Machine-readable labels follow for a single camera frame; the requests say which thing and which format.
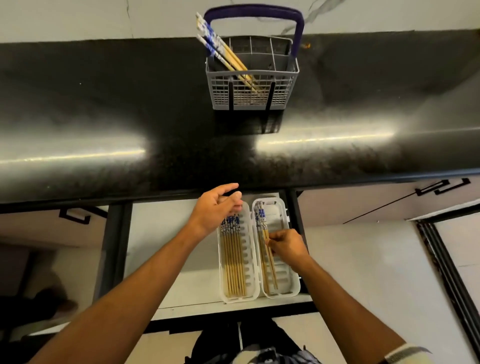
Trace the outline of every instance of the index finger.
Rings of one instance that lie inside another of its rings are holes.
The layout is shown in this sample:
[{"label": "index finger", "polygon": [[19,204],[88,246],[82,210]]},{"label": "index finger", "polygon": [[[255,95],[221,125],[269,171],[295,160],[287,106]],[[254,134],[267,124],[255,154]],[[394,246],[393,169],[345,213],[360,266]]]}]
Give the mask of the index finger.
[{"label": "index finger", "polygon": [[274,240],[283,240],[289,229],[268,232],[268,237]]},{"label": "index finger", "polygon": [[218,196],[221,196],[223,194],[226,194],[228,191],[238,188],[238,186],[239,186],[238,183],[227,183],[227,184],[223,184],[218,187],[215,187],[214,189],[210,190],[210,192],[214,192]]}]

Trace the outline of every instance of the black door frame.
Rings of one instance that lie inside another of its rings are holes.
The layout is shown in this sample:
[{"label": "black door frame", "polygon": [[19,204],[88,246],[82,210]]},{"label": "black door frame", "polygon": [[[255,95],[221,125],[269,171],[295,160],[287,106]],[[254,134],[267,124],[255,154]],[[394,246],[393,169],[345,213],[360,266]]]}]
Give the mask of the black door frame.
[{"label": "black door frame", "polygon": [[446,293],[462,324],[471,347],[480,361],[480,315],[463,280],[455,267],[455,264],[445,246],[435,223],[459,218],[480,212],[480,204],[463,207],[457,210],[447,211],[430,218],[416,221],[433,265],[438,271]]}]

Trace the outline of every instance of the purple handle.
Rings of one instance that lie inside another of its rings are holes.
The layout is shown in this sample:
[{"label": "purple handle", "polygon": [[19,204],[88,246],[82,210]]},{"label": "purple handle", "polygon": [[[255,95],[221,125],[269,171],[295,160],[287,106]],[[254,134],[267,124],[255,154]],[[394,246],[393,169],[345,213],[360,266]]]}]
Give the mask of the purple handle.
[{"label": "purple handle", "polygon": [[290,53],[293,58],[297,57],[305,23],[303,21],[302,13],[296,9],[287,8],[286,6],[266,4],[226,5],[208,9],[204,15],[204,19],[210,24],[211,21],[215,19],[241,18],[247,16],[288,19],[297,22],[295,35],[293,37],[292,51]]}]

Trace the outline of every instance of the person's right hand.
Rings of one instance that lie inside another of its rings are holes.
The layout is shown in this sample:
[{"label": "person's right hand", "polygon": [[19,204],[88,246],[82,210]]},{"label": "person's right hand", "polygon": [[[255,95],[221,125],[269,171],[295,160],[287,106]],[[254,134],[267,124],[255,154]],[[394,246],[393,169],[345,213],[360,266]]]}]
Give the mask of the person's right hand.
[{"label": "person's right hand", "polygon": [[274,231],[266,242],[285,263],[300,274],[302,265],[311,259],[303,239],[295,229]]}]

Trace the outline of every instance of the black countertop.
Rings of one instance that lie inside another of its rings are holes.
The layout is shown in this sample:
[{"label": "black countertop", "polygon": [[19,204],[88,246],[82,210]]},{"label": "black countertop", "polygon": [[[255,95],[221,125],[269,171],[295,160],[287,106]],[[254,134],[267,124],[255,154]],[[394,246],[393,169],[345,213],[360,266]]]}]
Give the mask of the black countertop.
[{"label": "black countertop", "polygon": [[303,43],[287,109],[268,114],[212,110],[194,38],[0,44],[0,203],[480,172],[478,31]]}]

